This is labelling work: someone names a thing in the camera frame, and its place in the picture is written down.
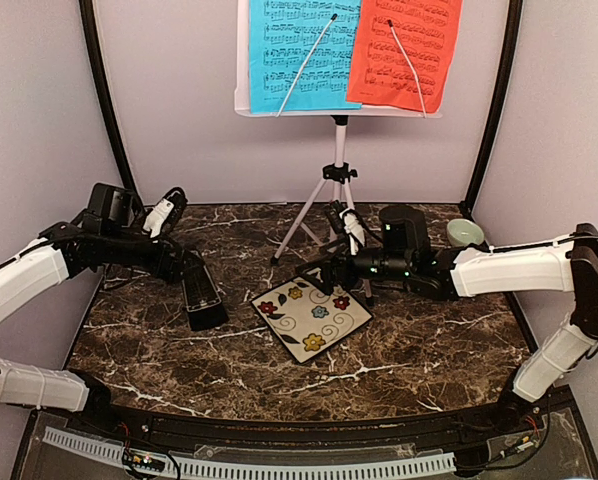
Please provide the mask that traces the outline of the white perforated music stand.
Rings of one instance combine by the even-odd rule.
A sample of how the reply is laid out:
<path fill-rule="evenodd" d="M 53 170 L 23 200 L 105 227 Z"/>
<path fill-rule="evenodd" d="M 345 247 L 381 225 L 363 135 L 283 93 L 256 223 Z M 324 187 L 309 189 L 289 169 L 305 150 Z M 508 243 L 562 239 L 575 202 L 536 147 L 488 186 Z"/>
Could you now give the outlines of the white perforated music stand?
<path fill-rule="evenodd" d="M 249 117 L 275 117 L 283 116 L 329 116 L 335 124 L 335 150 L 333 163 L 326 165 L 322 169 L 322 177 L 317 186 L 313 189 L 308 200 L 300 210 L 293 224 L 286 233 L 277 252 L 272 256 L 271 262 L 277 264 L 281 254 L 285 251 L 290 240 L 298 228 L 302 227 L 304 217 L 307 215 L 311 206 L 315 203 L 318 195 L 321 193 L 327 183 L 333 185 L 333 197 L 331 202 L 338 201 L 344 207 L 356 211 L 353 202 L 350 183 L 356 178 L 357 172 L 352 169 L 345 160 L 345 142 L 348 127 L 348 121 L 351 116 L 383 116 L 387 110 L 380 106 L 361 105 L 358 110 L 335 110 L 335 111 L 293 111 L 279 114 L 258 114 L 255 115 L 250 110 L 250 82 L 249 82 L 249 3 L 251 1 L 241 1 L 238 4 L 238 23 L 237 23 L 237 85 L 235 90 L 235 110 L 238 114 Z M 321 246 L 322 256 L 315 260 L 319 261 L 327 255 L 327 245 L 338 240 L 339 236 L 331 229 L 331 239 L 328 243 Z M 364 236 L 366 246 L 367 240 L 372 236 L 369 229 Z"/>

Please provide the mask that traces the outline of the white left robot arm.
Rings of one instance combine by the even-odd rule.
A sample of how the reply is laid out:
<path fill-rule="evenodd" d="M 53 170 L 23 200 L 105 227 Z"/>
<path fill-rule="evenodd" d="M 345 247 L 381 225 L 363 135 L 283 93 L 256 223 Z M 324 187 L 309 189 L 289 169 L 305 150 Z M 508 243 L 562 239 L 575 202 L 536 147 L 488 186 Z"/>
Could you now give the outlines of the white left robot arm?
<path fill-rule="evenodd" d="M 228 314 L 201 254 L 170 235 L 187 205 L 180 187 L 150 210 L 137 194 L 113 185 L 93 186 L 88 205 L 72 221 L 43 230 L 0 265 L 0 324 L 38 295 L 86 270 L 123 266 L 178 284 L 194 331 L 227 322 Z M 120 427 L 110 390 L 81 371 L 50 370 L 0 358 L 0 404 L 80 412 L 99 436 Z"/>

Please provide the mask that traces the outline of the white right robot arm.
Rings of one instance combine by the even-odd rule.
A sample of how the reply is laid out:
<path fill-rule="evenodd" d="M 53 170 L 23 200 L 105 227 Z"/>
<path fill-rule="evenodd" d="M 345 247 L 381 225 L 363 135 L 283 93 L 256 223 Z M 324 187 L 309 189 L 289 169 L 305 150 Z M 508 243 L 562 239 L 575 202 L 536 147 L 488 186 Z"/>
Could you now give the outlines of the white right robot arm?
<path fill-rule="evenodd" d="M 424 213 L 391 205 L 379 215 L 379 246 L 368 247 L 369 229 L 355 210 L 333 201 L 325 213 L 339 238 L 327 245 L 320 267 L 324 293 L 368 280 L 400 282 L 432 300 L 534 290 L 574 294 L 573 311 L 517 370 L 508 388 L 512 395 L 490 410 L 489 424 L 500 434 L 513 432 L 528 416 L 527 403 L 598 346 L 598 231 L 591 224 L 538 243 L 489 247 L 477 241 L 434 249 Z"/>

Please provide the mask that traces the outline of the blue sheet music paper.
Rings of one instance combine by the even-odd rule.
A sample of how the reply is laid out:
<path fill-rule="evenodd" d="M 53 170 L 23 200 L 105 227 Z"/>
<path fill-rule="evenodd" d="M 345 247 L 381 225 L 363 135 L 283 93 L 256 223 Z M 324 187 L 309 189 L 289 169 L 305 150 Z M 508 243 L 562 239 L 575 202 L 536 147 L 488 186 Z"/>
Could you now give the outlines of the blue sheet music paper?
<path fill-rule="evenodd" d="M 360 11 L 359 1 L 251 1 L 251 112 L 360 109 L 347 100 Z"/>

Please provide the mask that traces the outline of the black metronome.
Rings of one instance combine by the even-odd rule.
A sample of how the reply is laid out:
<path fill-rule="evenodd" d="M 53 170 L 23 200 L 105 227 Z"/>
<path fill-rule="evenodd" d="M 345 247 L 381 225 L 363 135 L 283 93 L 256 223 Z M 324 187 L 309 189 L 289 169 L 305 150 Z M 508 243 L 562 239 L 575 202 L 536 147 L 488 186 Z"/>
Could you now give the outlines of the black metronome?
<path fill-rule="evenodd" d="M 203 259 L 185 250 L 182 258 L 184 308 L 192 331 L 217 328 L 229 316 Z"/>

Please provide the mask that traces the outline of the red sheet music paper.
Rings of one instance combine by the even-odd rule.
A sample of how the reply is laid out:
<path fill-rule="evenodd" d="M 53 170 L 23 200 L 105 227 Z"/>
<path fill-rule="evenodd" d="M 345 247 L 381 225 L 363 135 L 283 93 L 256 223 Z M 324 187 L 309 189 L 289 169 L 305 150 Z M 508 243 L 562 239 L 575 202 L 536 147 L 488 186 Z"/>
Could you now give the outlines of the red sheet music paper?
<path fill-rule="evenodd" d="M 437 113 L 462 7 L 461 0 L 363 1 L 346 100 Z"/>

